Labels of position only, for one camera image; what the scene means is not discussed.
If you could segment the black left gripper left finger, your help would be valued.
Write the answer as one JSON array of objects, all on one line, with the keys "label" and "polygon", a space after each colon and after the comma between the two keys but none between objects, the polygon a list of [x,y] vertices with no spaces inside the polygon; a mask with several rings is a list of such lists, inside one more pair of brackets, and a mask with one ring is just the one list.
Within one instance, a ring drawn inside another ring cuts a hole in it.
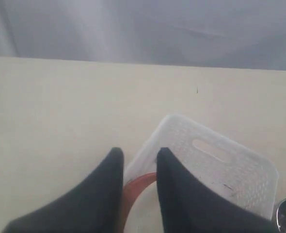
[{"label": "black left gripper left finger", "polygon": [[112,148],[81,183],[53,202],[10,221],[5,233],[114,233],[123,189],[124,155]]}]

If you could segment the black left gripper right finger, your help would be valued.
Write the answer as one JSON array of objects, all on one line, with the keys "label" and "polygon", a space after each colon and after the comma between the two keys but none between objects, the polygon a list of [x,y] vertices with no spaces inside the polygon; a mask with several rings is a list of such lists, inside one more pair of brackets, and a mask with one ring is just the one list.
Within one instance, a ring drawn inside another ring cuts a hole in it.
[{"label": "black left gripper right finger", "polygon": [[157,155],[157,190],[166,233],[276,233],[273,223],[222,198],[169,148]]}]

